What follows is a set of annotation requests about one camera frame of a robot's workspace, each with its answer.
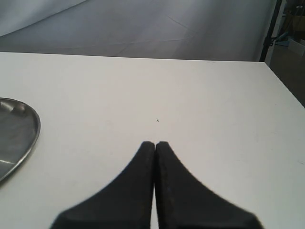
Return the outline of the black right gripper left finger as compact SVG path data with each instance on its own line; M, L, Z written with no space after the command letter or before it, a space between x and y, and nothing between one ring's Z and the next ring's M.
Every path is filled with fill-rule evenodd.
M153 200L154 143L142 142L105 188L61 212L53 229L148 229Z

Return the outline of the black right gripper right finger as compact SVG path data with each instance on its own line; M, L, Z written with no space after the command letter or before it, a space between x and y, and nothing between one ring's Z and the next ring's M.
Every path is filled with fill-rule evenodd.
M197 180L167 142L155 150L155 196L161 229L261 229L257 217Z

